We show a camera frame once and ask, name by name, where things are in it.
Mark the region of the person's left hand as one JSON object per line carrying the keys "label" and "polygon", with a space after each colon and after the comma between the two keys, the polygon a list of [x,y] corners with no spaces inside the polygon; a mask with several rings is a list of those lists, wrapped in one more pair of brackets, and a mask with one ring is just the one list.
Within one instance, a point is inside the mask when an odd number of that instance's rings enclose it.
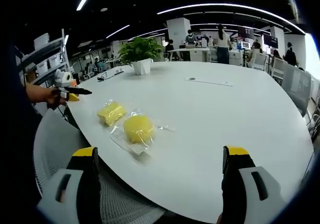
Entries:
{"label": "person's left hand", "polygon": [[49,89],[46,103],[49,108],[55,109],[60,105],[65,106],[67,104],[67,99],[61,97],[61,91],[54,87]]}

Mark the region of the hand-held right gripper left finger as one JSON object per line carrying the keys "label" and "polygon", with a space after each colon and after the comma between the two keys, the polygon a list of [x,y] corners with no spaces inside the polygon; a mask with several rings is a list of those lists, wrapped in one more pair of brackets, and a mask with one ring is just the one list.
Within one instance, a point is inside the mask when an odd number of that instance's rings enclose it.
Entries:
{"label": "hand-held right gripper left finger", "polygon": [[98,148],[77,150],[42,192],[37,210],[49,224],[100,224]]}

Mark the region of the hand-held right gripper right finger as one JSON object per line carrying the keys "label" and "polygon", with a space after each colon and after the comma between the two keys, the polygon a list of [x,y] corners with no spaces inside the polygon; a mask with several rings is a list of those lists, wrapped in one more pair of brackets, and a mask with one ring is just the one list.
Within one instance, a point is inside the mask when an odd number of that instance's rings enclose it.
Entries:
{"label": "hand-held right gripper right finger", "polygon": [[269,224],[286,206],[277,180],[242,147],[223,147],[222,224]]}

